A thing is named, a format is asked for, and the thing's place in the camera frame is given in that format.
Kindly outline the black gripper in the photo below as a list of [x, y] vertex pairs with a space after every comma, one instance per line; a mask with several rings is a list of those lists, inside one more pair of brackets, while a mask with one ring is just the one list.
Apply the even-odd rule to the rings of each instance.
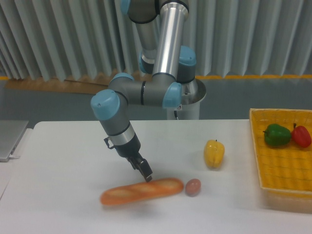
[[137, 136], [123, 145], [115, 145], [115, 149], [120, 157], [128, 159], [134, 170], [139, 170], [146, 182], [152, 180], [152, 169], [146, 159], [140, 153], [141, 144]]

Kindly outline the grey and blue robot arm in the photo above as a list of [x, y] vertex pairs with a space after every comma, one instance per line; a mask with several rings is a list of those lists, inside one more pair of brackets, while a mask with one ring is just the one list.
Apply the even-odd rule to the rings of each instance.
[[194, 70], [196, 59], [188, 51], [181, 56], [184, 23], [189, 15], [186, 0], [123, 0], [123, 14], [136, 25], [142, 52], [139, 64], [151, 81], [136, 81], [127, 73], [119, 73], [108, 89], [91, 99], [91, 107], [107, 137], [109, 149], [127, 159], [146, 181], [152, 179], [152, 169], [140, 155], [140, 141], [130, 123], [130, 104], [175, 109], [182, 103], [181, 72]]

